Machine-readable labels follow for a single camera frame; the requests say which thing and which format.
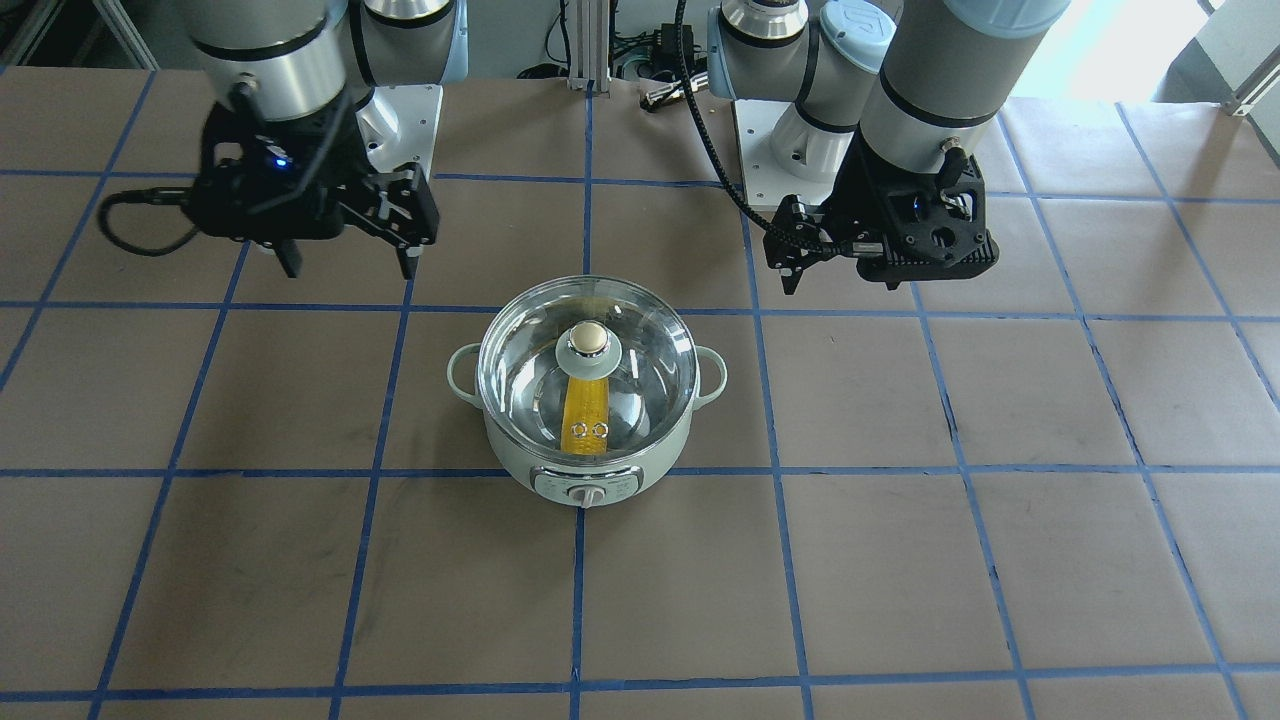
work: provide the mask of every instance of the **glass lid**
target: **glass lid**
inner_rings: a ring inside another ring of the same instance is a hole
[[[485,409],[525,450],[570,466],[616,462],[676,427],[694,395],[689,328],[627,281],[543,283],[498,313],[480,347]]]

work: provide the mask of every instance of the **metal frame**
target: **metal frame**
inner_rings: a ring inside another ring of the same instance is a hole
[[[570,0],[573,5],[573,56],[568,86],[593,95],[609,92],[612,12],[609,0]]]
[[[129,19],[129,14],[124,12],[124,5],[120,4],[120,0],[93,0],[93,6],[97,8],[97,14],[102,15],[106,28],[111,31],[111,35],[115,36],[115,40],[124,49],[129,59],[133,60],[134,65],[145,70],[160,69],[160,63],[156,63],[155,55],[151,54],[151,49],[142,40],[142,33],[138,32],[138,27]]]
[[[45,35],[49,33],[49,28],[52,27],[65,4],[65,0],[36,0],[31,12],[27,13],[27,19],[18,28],[18,33],[5,47],[4,54],[0,54],[0,65],[26,64],[36,47],[45,40]]]
[[[37,0],[27,14],[27,19],[18,28],[18,33],[13,41],[5,47],[4,54],[0,54],[0,64],[27,64],[36,47],[49,35],[49,28],[58,20],[65,5],[67,0]],[[129,14],[124,10],[120,0],[93,0],[93,6],[97,9],[99,15],[101,15],[102,23],[111,31],[111,35],[115,36],[115,40],[124,49],[124,53],[133,64],[146,70],[160,69],[155,55],[151,54],[151,49],[142,40],[142,33],[138,32],[137,26],[129,19]]]
[[[1222,111],[1238,118],[1248,115],[1276,82],[1280,82],[1280,45],[1244,78],[1231,99],[1222,105]]]

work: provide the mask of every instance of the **grid line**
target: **grid line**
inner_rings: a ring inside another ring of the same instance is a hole
[[[220,310],[221,302],[207,301],[148,301],[148,300],[0,300],[0,309],[60,309],[60,310]],[[233,311],[256,313],[399,313],[402,305],[387,302],[232,302]],[[411,314],[474,314],[495,315],[502,310],[497,305],[410,305]],[[680,315],[730,315],[750,316],[759,314],[765,318],[900,318],[916,319],[922,315],[914,310],[850,310],[850,309],[782,309],[762,307],[677,307]],[[1047,320],[1047,322],[1079,322],[1080,316],[1073,313],[1021,313],[1001,310],[928,310],[923,311],[927,319],[974,319],[974,320]],[[1157,315],[1157,314],[1117,314],[1117,313],[1085,313],[1085,320],[1103,323],[1256,323],[1276,324],[1280,315]]]
[[[1280,673],[1280,662],[1231,665],[1234,673]],[[1172,665],[1108,665],[1079,667],[1025,669],[1029,680],[1160,678],[1179,675],[1217,675],[1213,664]],[[772,675],[762,678],[689,678],[689,679],[602,679],[584,680],[584,693],[699,691],[733,688],[804,688],[854,685],[920,685],[934,683],[984,683],[1014,680],[1014,670],[965,670],[952,673],[881,673],[855,675]],[[351,698],[351,697],[426,697],[467,694],[564,694],[570,683],[430,683],[372,685],[300,685],[278,688],[125,688],[105,693],[108,702],[172,701],[172,700],[285,700],[285,698]],[[88,702],[95,691],[0,691],[0,705],[41,705],[55,702]]]
[[[965,460],[964,443],[960,441],[960,425],[956,424],[955,410],[951,407],[951,393],[947,391],[947,380],[942,373],[938,348],[933,342],[933,331],[929,328],[929,319],[924,316],[924,300],[920,297],[920,287],[914,282],[911,283],[911,299],[915,301],[915,309],[920,314],[920,332],[924,334],[924,346],[929,352],[933,378],[938,384],[942,414],[946,415],[947,432],[951,436],[951,448],[955,452],[960,479],[964,483],[965,501],[969,505],[969,512],[973,515],[973,525],[978,533],[978,544],[982,548],[983,565],[986,565],[987,579],[991,583],[992,598],[996,601],[996,611],[1000,615],[1000,626],[1005,634],[1005,644],[1009,647],[1009,660],[1014,667],[1014,679],[1018,682],[1018,694],[1023,701],[1023,712],[1027,714],[1027,720],[1036,720],[1036,707],[1032,705],[1030,687],[1027,684],[1027,674],[1023,670],[1023,656],[1018,650],[1018,637],[1014,634],[1014,623],[1009,616],[1009,605],[1005,601],[1005,591],[1000,583],[1000,573],[996,571],[996,556],[991,548],[991,538],[987,536],[987,523],[982,516],[978,492],[973,486],[973,477],[969,473]]]
[[[223,296],[224,305],[230,305],[232,296],[236,293],[236,286],[239,283],[241,272],[244,269],[244,260],[248,258],[248,246],[241,247],[239,258],[236,260],[236,269],[232,272],[230,279],[227,282],[227,293]],[[129,619],[133,616],[133,607],[138,598],[138,591],[142,587],[142,575],[146,573],[147,560],[151,557],[151,547],[155,543],[156,533],[160,529],[160,516],[164,512],[166,501],[169,500],[169,492],[173,488],[174,475],[178,469],[178,459],[182,456],[183,447],[187,443],[187,433],[191,430],[191,421],[196,416],[196,406],[200,404],[201,392],[205,388],[205,379],[209,377],[209,366],[214,361],[214,354],[218,350],[218,341],[221,338],[223,328],[227,325],[227,316],[230,310],[224,306],[218,311],[218,320],[214,323],[214,329],[209,336],[209,345],[205,348],[204,359],[200,364],[200,372],[196,373],[196,382],[191,388],[191,397],[187,401],[187,410],[182,418],[182,425],[178,428],[178,438],[173,443],[173,451],[169,454],[169,465],[165,468],[164,479],[160,483],[160,491],[156,493],[155,505],[151,509],[151,518],[147,523],[146,534],[142,538],[142,546],[138,550],[138,559],[133,568],[133,575],[129,580],[129,589],[124,596],[124,605],[120,609],[119,619],[115,624],[115,633],[111,635],[111,644],[106,652],[106,660],[102,662],[102,673],[97,680],[97,688],[93,692],[93,702],[90,705],[88,720],[97,720],[99,714],[102,711],[102,701],[106,696],[108,688],[111,684],[111,675],[115,673],[115,665],[120,657],[120,647],[124,644],[124,634],[129,628]]]
[[[102,173],[97,170],[40,170],[22,168],[0,168],[0,177],[70,177],[70,178],[96,178]],[[113,178],[173,178],[193,179],[196,173],[178,173],[164,170],[114,170],[109,173]],[[486,173],[434,173],[431,179],[452,179],[471,182],[529,182],[529,183],[559,183],[579,184],[585,178],[572,176],[524,176],[524,174],[486,174]],[[710,187],[718,188],[718,181],[709,179],[682,179],[682,181],[655,181],[643,178],[593,178],[594,184],[637,186],[637,187]],[[733,187],[741,190],[740,183]],[[1028,200],[1091,200],[1100,202],[1162,202],[1158,195],[1092,195],[1071,192],[1018,192],[1009,190],[992,190],[988,197],[1021,197]],[[1174,202],[1188,202],[1201,205],[1280,205],[1280,199],[1272,197],[1198,197],[1198,196],[1170,196]]]
[[[746,261],[746,282],[751,292],[751,320],[755,331],[756,363],[760,365],[760,395],[764,402],[764,424],[769,438],[769,474],[773,477],[773,502],[778,516],[778,542],[782,550],[782,571],[787,585],[787,605],[791,610],[791,634],[799,671],[800,702],[805,720],[814,720],[813,692],[809,688],[809,652],[804,641],[804,619],[800,615],[800,594],[796,589],[795,559],[791,552],[791,525],[787,519],[786,488],[782,484],[782,457],[778,452],[778,432],[773,415],[773,388],[769,382],[769,359],[764,345],[764,320],[760,314],[760,288],[755,279],[755,251],[751,243],[751,225],[739,214],[742,227],[742,247]]]
[[[27,320],[27,327],[23,329],[22,337],[18,338],[18,345],[15,345],[13,351],[9,354],[9,361],[5,364],[4,370],[0,370],[0,392],[4,392],[5,386],[9,384],[9,378],[13,377],[13,370],[18,366],[18,359],[22,357],[22,352],[27,348],[27,342],[31,341],[31,334],[36,331],[36,324],[44,314],[44,304],[49,302],[49,297],[54,293],[54,287],[58,284],[58,279],[61,277],[63,269],[67,268],[67,261],[70,260],[72,252],[76,250],[76,243],[84,232],[86,225],[88,225],[90,218],[93,217],[93,210],[97,208],[97,201],[102,196],[106,181],[110,177],[111,170],[115,168],[115,163],[119,161],[120,152],[124,151],[124,143],[128,142],[129,133],[133,132],[133,126],[137,123],[138,115],[142,113],[142,105],[146,104],[147,95],[150,95],[151,86],[155,85],[155,72],[147,73],[147,79],[142,83],[142,90],[138,91],[138,99],[133,102],[133,110],[129,113],[128,119],[124,122],[124,127],[120,129],[120,137],[116,140],[115,147],[111,150],[111,155],[106,160],[106,167],[102,172],[96,173],[99,178],[97,186],[93,187],[93,193],[90,196],[88,204],[84,206],[84,211],[81,213],[79,222],[76,223],[76,229],[72,231],[72,237],[67,241],[63,254],[58,258],[58,264],[54,265],[54,272],[49,275],[49,282],[45,283],[45,290],[40,293],[40,301],[35,306],[35,311],[32,311],[31,318]]]
[[[0,65],[0,74],[3,74],[5,68]],[[573,589],[573,638],[572,638],[572,670],[571,680],[568,683],[479,683],[479,684],[419,684],[419,685],[347,685],[346,684],[346,670],[349,662],[351,643],[353,641],[353,623],[358,610],[360,592],[362,585],[362,573],[364,573],[364,559],[367,553],[369,539],[371,533],[371,524],[374,518],[374,510],[378,496],[378,483],[380,478],[384,477],[397,477],[397,478],[452,478],[452,477],[506,477],[506,470],[502,469],[381,469],[383,452],[385,450],[388,425],[390,421],[390,411],[394,401],[396,384],[398,378],[398,368],[403,351],[404,336],[407,332],[408,316],[413,313],[497,313],[499,307],[495,306],[449,306],[449,305],[412,305],[412,283],[406,286],[406,293],[403,301],[399,305],[357,305],[357,304],[237,304],[232,302],[232,296],[234,288],[238,283],[241,270],[244,264],[246,252],[248,246],[244,245],[241,249],[241,255],[237,261],[236,269],[228,284],[227,295],[223,302],[60,302],[51,301],[50,296],[52,293],[54,286],[56,284],[67,260],[73,252],[78,238],[83,233],[83,229],[92,214],[93,208],[101,196],[105,183],[109,178],[193,178],[189,173],[125,173],[113,170],[120,151],[137,120],[138,113],[150,92],[151,85],[155,79],[155,73],[151,73],[143,86],[140,97],[133,108],[133,113],[125,124],[122,137],[116,143],[116,147],[111,155],[111,159],[104,172],[76,172],[76,170],[4,170],[0,169],[0,176],[5,177],[96,177],[99,178],[97,188],[90,200],[88,208],[81,218],[72,238],[69,240],[67,247],[60,256],[58,265],[54,269],[41,299],[32,302],[24,301],[4,301],[0,302],[0,307],[31,307],[35,310],[31,319],[28,320],[27,328],[15,346],[14,351],[9,357],[4,373],[0,374],[0,391],[3,391],[4,384],[8,382],[18,357],[29,340],[31,333],[38,320],[40,314],[46,307],[102,307],[102,309],[164,309],[164,310],[219,310],[219,319],[215,323],[212,334],[210,337],[209,346],[202,361],[200,373],[197,374],[196,384],[192,389],[192,396],[188,402],[187,413],[184,415],[182,427],[179,429],[178,441],[175,442],[169,466],[165,469],[0,469],[0,478],[5,477],[18,477],[18,475],[35,475],[35,477],[150,477],[150,478],[163,478],[160,492],[157,493],[156,503],[152,510],[152,515],[148,523],[147,534],[143,538],[142,550],[140,551],[138,561],[134,568],[133,579],[131,582],[129,592],[125,597],[124,607],[122,609],[122,615],[119,618],[115,635],[113,637],[111,650],[109,651],[106,662],[104,664],[104,671],[99,680],[96,689],[91,691],[29,691],[29,692],[4,692],[0,691],[0,703],[38,703],[38,702],[67,702],[67,701],[90,701],[92,707],[90,710],[90,719],[95,719],[100,711],[101,703],[104,701],[120,701],[120,700],[215,700],[215,698],[330,698],[330,717],[335,719],[339,714],[340,703],[344,697],[389,697],[389,696],[431,696],[431,694],[515,694],[515,693],[568,693],[571,698],[570,705],[570,717],[576,720],[579,715],[579,702],[581,693],[584,692],[613,692],[613,691],[657,691],[657,689],[700,689],[700,688],[744,688],[744,687],[797,687],[803,693],[804,712],[806,720],[813,719],[813,705],[810,687],[813,685],[864,685],[864,684],[918,684],[918,683],[942,683],[942,682],[984,682],[984,680],[1016,680],[1019,683],[1019,689],[1023,696],[1024,708],[1028,714],[1028,719],[1034,719],[1034,708],[1030,705],[1029,693],[1027,691],[1028,679],[1059,679],[1059,678],[1105,678],[1105,676],[1147,676],[1147,675],[1194,675],[1194,674],[1221,674],[1228,683],[1228,688],[1231,694],[1231,700],[1236,707],[1238,715],[1244,719],[1245,714],[1240,703],[1238,692],[1231,678],[1231,673],[1277,673],[1280,671],[1280,664],[1240,664],[1233,665],[1225,661],[1221,656],[1221,651],[1216,643],[1216,638],[1212,634],[1212,628],[1208,624],[1207,616],[1204,615],[1203,606],[1199,601],[1189,571],[1185,566],[1180,551],[1178,550],[1176,541],[1172,536],[1171,527],[1165,518],[1162,506],[1160,505],[1158,497],[1155,495],[1155,487],[1151,480],[1151,473],[1242,473],[1242,474],[1256,474],[1256,473],[1280,473],[1280,466],[1160,466],[1148,465],[1142,457],[1137,442],[1133,437],[1132,428],[1124,415],[1124,410],[1120,406],[1119,396],[1115,392],[1115,387],[1111,382],[1110,373],[1102,359],[1101,351],[1094,342],[1092,329],[1089,327],[1091,322],[1213,322],[1213,323],[1230,323],[1236,332],[1236,337],[1240,340],[1251,363],[1253,364],[1260,379],[1271,395],[1274,404],[1280,407],[1280,401],[1276,398],[1276,393],[1270,384],[1268,378],[1262,372],[1257,363],[1252,348],[1249,347],[1242,329],[1242,323],[1277,323],[1280,318],[1276,316],[1236,316],[1231,313],[1225,299],[1217,284],[1213,282],[1208,266],[1201,258],[1198,250],[1196,249],[1194,241],[1190,232],[1188,231],[1185,223],[1183,222],[1176,202],[1201,202],[1201,204],[1224,204],[1224,205],[1280,205],[1280,200],[1252,200],[1252,199],[1201,199],[1201,197],[1171,197],[1169,196],[1165,186],[1160,182],[1160,178],[1147,158],[1144,150],[1140,146],[1133,128],[1129,126],[1128,119],[1124,117],[1124,110],[1117,105],[1116,109],[1125,122],[1126,129],[1135,146],[1138,146],[1139,152],[1143,155],[1143,160],[1147,163],[1148,170],[1160,186],[1161,197],[1142,197],[1142,196],[1094,196],[1094,195],[1064,195],[1064,193],[1037,193],[1030,191],[1030,184],[1027,182],[1027,176],[1020,159],[1016,155],[1016,149],[1014,147],[1007,128],[1005,128],[1002,120],[997,120],[1004,135],[1005,141],[1010,147],[1010,152],[1014,155],[1014,161],[1018,172],[1021,174],[1024,183],[1028,187],[1028,192],[991,192],[988,195],[993,197],[1024,197],[1033,202],[1036,208],[1037,217],[1044,229],[1046,237],[1055,256],[1055,261],[1059,265],[1059,270],[1062,274],[1062,279],[1066,283],[1066,288],[1071,295],[1073,306],[1075,309],[1074,314],[1068,313],[948,313],[948,311],[928,311],[924,307],[923,300],[919,296],[918,288],[913,284],[913,295],[915,300],[915,311],[874,311],[874,310],[780,310],[780,309],[762,309],[759,302],[759,292],[756,287],[755,278],[755,265],[753,255],[753,243],[750,227],[745,218],[740,218],[742,222],[742,232],[745,241],[745,256],[748,264],[748,277],[751,292],[753,306],[751,309],[686,309],[680,310],[681,314],[687,315],[750,315],[754,322],[755,340],[756,340],[756,354],[760,365],[760,378],[762,378],[762,392],[764,398],[765,409],[765,421],[769,438],[769,451],[771,451],[771,465],[769,466],[751,466],[751,468],[677,468],[672,469],[668,474],[673,477],[698,477],[698,475],[772,475],[774,486],[774,500],[778,515],[780,525],[780,542],[782,547],[785,574],[787,582],[787,594],[791,610],[794,641],[796,646],[796,659],[797,659],[797,674],[796,675],[783,675],[783,676],[768,676],[768,678],[754,678],[754,679],[718,679],[718,678],[692,678],[692,679],[607,679],[607,680],[582,680],[581,679],[581,639],[582,639],[582,589],[585,582],[585,569],[584,569],[584,555],[585,555],[585,523],[586,515],[581,509],[576,514],[576,527],[575,527],[575,557],[573,557],[573,573],[575,573],[575,589]],[[590,218],[591,218],[591,187],[593,184],[616,184],[616,186],[653,186],[653,187],[719,187],[718,182],[714,181],[643,181],[643,179],[605,179],[605,178],[593,178],[593,102],[590,88],[588,91],[586,113],[586,163],[585,173],[582,178],[572,177],[535,177],[535,176],[484,176],[484,174],[462,174],[462,173],[438,173],[434,177],[436,179],[458,179],[458,181],[508,181],[508,182],[541,182],[541,183],[582,183],[584,184],[584,255],[582,255],[582,272],[590,272],[590,255],[591,255],[591,238],[590,238]],[[1187,242],[1190,245],[1193,252],[1196,254],[1197,261],[1201,264],[1202,272],[1211,283],[1213,292],[1217,295],[1219,301],[1224,309],[1225,315],[1107,315],[1107,314],[1085,314],[1083,313],[1079,299],[1071,286],[1070,278],[1066,273],[1066,268],[1062,264],[1061,255],[1059,254],[1056,242],[1048,232],[1047,223],[1044,222],[1043,213],[1039,208],[1041,200],[1097,200],[1097,201],[1135,201],[1135,202],[1165,202],[1170,206],[1174,213],[1178,224],[1184,233]],[[202,391],[204,380],[207,374],[209,366],[214,357],[214,352],[220,337],[221,329],[230,311],[271,311],[271,310],[293,310],[293,311],[375,311],[375,313],[401,313],[399,327],[397,331],[396,348],[392,356],[392,368],[388,378],[387,396],[383,406],[383,416],[380,421],[378,446],[375,448],[375,457],[371,471],[366,470],[344,470],[344,469],[178,469],[177,461],[182,452],[182,446],[186,439],[187,430],[192,421],[196,406],[198,404],[200,393]],[[763,333],[764,316],[890,316],[890,318],[913,318],[919,319],[922,324],[922,331],[925,337],[927,348],[931,355],[931,361],[933,364],[936,380],[938,383],[938,389],[941,400],[943,404],[943,410],[947,414],[948,425],[952,433],[954,448],[956,452],[956,465],[947,466],[916,466],[916,468],[808,468],[808,466],[783,466],[781,464],[777,443],[776,424],[772,409],[772,395],[769,387],[769,373],[765,354],[765,342]],[[1134,465],[968,465],[964,457],[964,450],[960,443],[959,433],[955,425],[954,413],[950,407],[950,398],[946,389],[945,378],[942,374],[941,364],[937,357],[937,351],[933,345],[932,333],[929,331],[929,319],[933,318],[979,318],[979,319],[1025,319],[1025,320],[1069,320],[1079,322],[1083,327],[1091,348],[1094,354],[1096,363],[1100,372],[1103,375],[1107,391],[1111,395],[1112,404],[1117,414],[1120,415],[1121,423],[1124,424],[1126,438],[1130,443],[1130,448],[1134,452],[1135,464]],[[1057,667],[1057,669],[1023,669],[1020,666],[1020,659],[1016,651],[1016,644],[1014,642],[1012,625],[1007,616],[1007,609],[1004,606],[1002,592],[1000,588],[998,575],[995,571],[995,560],[989,550],[989,543],[986,537],[984,524],[980,515],[980,507],[974,493],[970,473],[1015,473],[1015,471],[1033,471],[1033,473],[1082,473],[1082,471],[1098,471],[1098,473],[1137,473],[1143,478],[1144,484],[1151,493],[1152,502],[1155,503],[1157,518],[1161,521],[1162,530],[1165,533],[1166,541],[1174,551],[1176,561],[1179,564],[1180,574],[1184,579],[1187,591],[1189,592],[1193,605],[1196,606],[1197,615],[1201,620],[1202,629],[1204,630],[1210,644],[1215,653],[1215,664],[1199,664],[1199,665],[1138,665],[1138,666],[1107,666],[1107,667]],[[352,580],[351,598],[348,602],[347,620],[343,633],[343,647],[339,653],[339,664],[335,674],[335,682],[333,685],[321,687],[296,687],[296,688],[178,688],[178,689],[109,689],[110,675],[114,670],[115,661],[118,660],[120,644],[125,634],[129,615],[132,612],[133,601],[136,600],[138,587],[141,584],[142,575],[145,573],[145,566],[147,556],[150,553],[151,543],[155,538],[155,532],[159,527],[160,515],[165,505],[169,489],[172,487],[173,479],[180,477],[207,477],[216,474],[242,474],[244,477],[353,477],[353,478],[370,478],[369,495],[366,497],[365,518],[361,529],[361,542],[360,551],[357,553],[357,561]],[[970,505],[970,511],[974,515],[975,527],[978,529],[979,539],[983,543],[984,560],[988,564],[988,575],[992,580],[993,593],[997,598],[997,609],[1001,614],[1001,620],[1005,626],[1006,641],[1010,644],[1011,657],[1014,659],[1012,670],[989,670],[989,671],[968,671],[968,673],[916,673],[916,674],[868,674],[868,675],[810,675],[808,669],[806,653],[804,647],[804,632],[799,611],[799,598],[795,585],[795,571],[791,556],[790,544],[790,530],[786,512],[785,492],[782,478],[791,475],[808,475],[808,474],[829,474],[829,475],[908,475],[908,474],[950,474],[961,475],[966,496]]]
[[[1014,167],[1018,168],[1018,174],[1021,177],[1023,183],[1030,190],[1032,184],[1027,174],[1027,169],[1023,165],[1021,156],[1018,152],[1018,147],[1014,145],[1012,137],[1009,135],[1009,128],[1005,126],[1004,118],[997,115],[997,124],[1000,126],[1004,140],[1009,146],[1009,152],[1012,156]],[[1130,135],[1132,140],[1137,143],[1137,136]],[[1155,169],[1149,165],[1148,169],[1152,172],[1152,177],[1160,183],[1158,177],[1155,176]],[[1089,350],[1093,352],[1094,364],[1098,368],[1098,373],[1102,377],[1102,383],[1107,389],[1107,395],[1111,398],[1111,404],[1116,410],[1116,416],[1120,419],[1120,425],[1124,428],[1125,441],[1129,443],[1129,450],[1133,454],[1134,461],[1138,465],[1139,474],[1142,477],[1142,483],[1147,489],[1147,496],[1151,498],[1152,510],[1156,514],[1156,520],[1160,523],[1161,533],[1165,537],[1165,542],[1169,547],[1170,553],[1175,560],[1175,566],[1178,568],[1178,574],[1183,580],[1183,587],[1187,592],[1188,598],[1192,602],[1192,607],[1196,611],[1196,618],[1201,625],[1201,632],[1204,634],[1204,639],[1208,643],[1210,651],[1213,656],[1213,662],[1222,676],[1222,682],[1226,684],[1228,694],[1231,698],[1231,705],[1235,707],[1235,714],[1239,720],[1248,720],[1248,712],[1244,710],[1244,703],[1240,700],[1240,694],[1235,687],[1235,680],[1231,678],[1230,667],[1226,660],[1222,657],[1222,650],[1217,643],[1217,637],[1213,633],[1213,628],[1208,621],[1208,615],[1204,612],[1204,605],[1201,602],[1199,592],[1196,589],[1196,583],[1190,577],[1190,571],[1187,568],[1187,561],[1183,559],[1181,550],[1178,546],[1178,539],[1174,537],[1172,527],[1169,524],[1169,518],[1165,515],[1164,505],[1160,501],[1160,495],[1156,492],[1156,484],[1151,478],[1151,469],[1147,466],[1146,459],[1142,455],[1142,448],[1138,447],[1138,441],[1133,433],[1133,425],[1129,423],[1129,418],[1125,414],[1124,406],[1120,402],[1120,395],[1116,391],[1115,383],[1111,378],[1111,370],[1107,368],[1106,359],[1102,356],[1102,350],[1098,346],[1097,338],[1093,336],[1093,328],[1089,327],[1089,322],[1084,315],[1083,306],[1080,304],[1080,297],[1075,292],[1075,286],[1071,283],[1070,273],[1066,270],[1066,264],[1062,260],[1062,254],[1057,247],[1057,241],[1053,237],[1052,231],[1048,227],[1048,220],[1044,217],[1044,210],[1041,206],[1038,199],[1032,199],[1032,206],[1036,210],[1036,218],[1041,224],[1041,229],[1044,232],[1044,238],[1050,245],[1050,250],[1053,255],[1053,261],[1057,264],[1059,272],[1062,275],[1062,282],[1066,284],[1066,292],[1071,299],[1071,306],[1075,309],[1079,316],[1080,328],[1084,331],[1085,341],[1089,343]]]
[[[396,347],[392,350],[390,370],[387,377],[387,395],[383,398],[383,414],[378,421],[378,442],[374,446],[374,465],[369,474],[369,492],[365,497],[365,514],[360,528],[360,547],[356,551],[356,565],[351,578],[351,597],[347,602],[347,615],[342,629],[342,646],[338,650],[338,669],[334,673],[334,692],[342,691],[347,683],[347,669],[351,664],[351,646],[356,637],[356,619],[360,614],[360,593],[365,584],[365,566],[369,559],[369,542],[374,529],[374,511],[378,505],[378,487],[381,480],[383,456],[387,451],[387,436],[392,424],[392,409],[396,402],[396,384],[399,380],[401,357],[404,354],[404,336],[408,333],[408,307],[413,297],[413,281],[404,283],[401,300],[399,324],[396,328]],[[329,703],[329,720],[338,720],[342,712],[342,696],[334,694]]]
[[[588,81],[582,102],[586,136],[582,152],[582,274],[591,272],[591,170],[595,146],[595,81]],[[582,603],[586,592],[586,509],[573,514],[573,609],[570,620],[568,720],[582,714]]]
[[[1240,323],[1236,322],[1235,314],[1231,313],[1231,306],[1226,301],[1226,296],[1222,295],[1222,288],[1213,279],[1213,274],[1208,270],[1208,264],[1204,261],[1204,256],[1201,255],[1199,247],[1196,246],[1196,238],[1192,237],[1190,229],[1187,227],[1187,222],[1183,219],[1181,211],[1178,210],[1178,204],[1169,197],[1169,190],[1165,187],[1164,181],[1160,179],[1160,173],[1156,172],[1156,165],[1151,161],[1151,156],[1147,155],[1146,147],[1142,146],[1142,141],[1138,140],[1138,133],[1134,132],[1133,124],[1129,122],[1129,115],[1125,114],[1124,108],[1119,102],[1115,104],[1116,114],[1120,115],[1120,122],[1124,123],[1125,131],[1129,133],[1129,140],[1133,141],[1134,147],[1138,149],[1138,155],[1142,156],[1143,164],[1147,165],[1147,172],[1151,173],[1151,178],[1156,181],[1156,187],[1160,188],[1160,193],[1169,211],[1174,215],[1174,222],[1178,223],[1178,229],[1183,233],[1183,240],[1187,241],[1187,247],[1192,251],[1192,256],[1196,258],[1196,264],[1199,265],[1201,272],[1204,274],[1204,281],[1208,283],[1211,291],[1213,291],[1213,297],[1217,299],[1219,305],[1222,307],[1222,313],[1226,314],[1231,323],[1231,329],[1235,331],[1235,337],[1240,341],[1240,347],[1244,350],[1244,355],[1249,359],[1249,364],[1253,365],[1253,372],[1257,373],[1258,379],[1262,382],[1262,387],[1266,388],[1267,396],[1271,398],[1271,405],[1280,411],[1280,397],[1276,396],[1275,386],[1271,384],[1271,379],[1267,378],[1266,370],[1262,369],[1262,364],[1258,363],[1258,356],[1253,352],[1253,346],[1249,345],[1249,340],[1244,337],[1244,331],[1240,328]]]
[[[965,465],[974,474],[995,475],[1009,473],[1101,473],[1188,475],[1280,475],[1280,465],[1089,465],[1089,464],[996,464]],[[772,465],[687,466],[672,468],[664,477],[698,475],[769,475]],[[892,475],[957,475],[959,465],[900,465],[900,466],[819,466],[781,465],[778,473],[791,475],[836,477],[892,477]],[[163,478],[164,468],[0,468],[0,478]],[[175,478],[209,478],[216,475],[242,475],[246,478],[367,478],[365,469],[349,468],[178,468]],[[384,468],[383,478],[504,478],[502,468]]]

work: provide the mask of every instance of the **cable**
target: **cable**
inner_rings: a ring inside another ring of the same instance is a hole
[[[568,14],[567,0],[561,0],[561,37],[564,38],[564,65],[573,67],[573,55],[568,49]]]
[[[684,27],[685,24],[685,3],[686,0],[676,0],[677,28]],[[676,33],[676,54],[680,60],[680,88],[685,92],[685,102],[689,105],[689,114],[694,118],[694,126],[698,128],[698,136],[703,141],[703,147],[707,149],[707,158],[712,161],[712,169],[716,170],[716,177],[719,178],[721,186],[724,188],[724,192],[728,193],[730,199],[733,200],[733,204],[737,205],[737,209],[741,210],[742,214],[760,229],[776,236],[783,245],[790,245],[791,247],[817,252],[819,255],[840,255],[840,246],[836,243],[809,240],[764,219],[763,215],[751,209],[751,205],[748,204],[746,199],[742,197],[737,188],[733,187],[733,183],[728,179],[728,173],[724,172],[724,165],[721,163],[719,154],[716,152],[716,146],[712,143],[712,136],[707,132],[707,123],[703,122],[703,113],[698,109],[698,101],[694,100],[694,86],[689,79],[692,73],[689,72],[689,63],[685,59],[685,33],[682,32]]]
[[[133,255],[141,255],[143,258],[161,258],[191,242],[191,238],[196,237],[196,233],[198,233],[200,229],[192,225],[186,234],[164,247],[138,247],[137,245],[120,240],[120,236],[111,231],[111,208],[116,205],[182,205],[187,201],[188,195],[189,191],[186,187],[152,187],[150,190],[125,190],[124,192],[116,192],[115,195],[108,196],[108,199],[97,206],[97,228],[102,231],[102,236],[106,237],[108,242],[125,252],[132,252]]]
[[[568,38],[567,37],[566,37],[566,41],[564,41],[564,55],[566,55],[566,59],[561,60],[556,55],[552,55],[552,32],[556,31],[556,24],[559,23],[559,22],[562,22],[564,19],[566,6],[564,6],[563,0],[561,0],[559,8],[561,8],[559,13],[557,13],[556,17],[552,18],[552,22],[547,26],[547,33],[543,36],[543,53],[545,53],[547,58],[549,58],[553,63],[561,63],[563,65],[568,65]]]

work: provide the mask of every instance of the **pot handle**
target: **pot handle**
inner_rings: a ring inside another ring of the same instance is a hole
[[[449,364],[444,369],[444,379],[449,382],[449,389],[453,391],[453,395],[458,396],[458,400],[468,405],[472,405],[479,410],[484,410],[484,405],[480,402],[480,397],[476,396],[476,393],[467,392],[460,388],[458,383],[453,380],[453,368],[458,364],[458,360],[462,360],[462,357],[467,355],[479,355],[479,354],[480,354],[479,342],[472,342],[471,345],[463,345],[462,347],[457,348],[453,352],[453,356],[449,357]]]
[[[698,397],[694,398],[694,410],[698,410],[701,406],[707,405],[708,402],[719,397],[719,393],[724,392],[724,386],[728,384],[728,368],[724,366],[724,359],[721,357],[719,352],[716,352],[710,347],[703,347],[701,345],[695,345],[694,351],[698,352],[699,357],[705,357],[710,360],[721,374],[721,382],[719,386],[716,387],[716,389],[708,392],[707,395],[699,395]]]

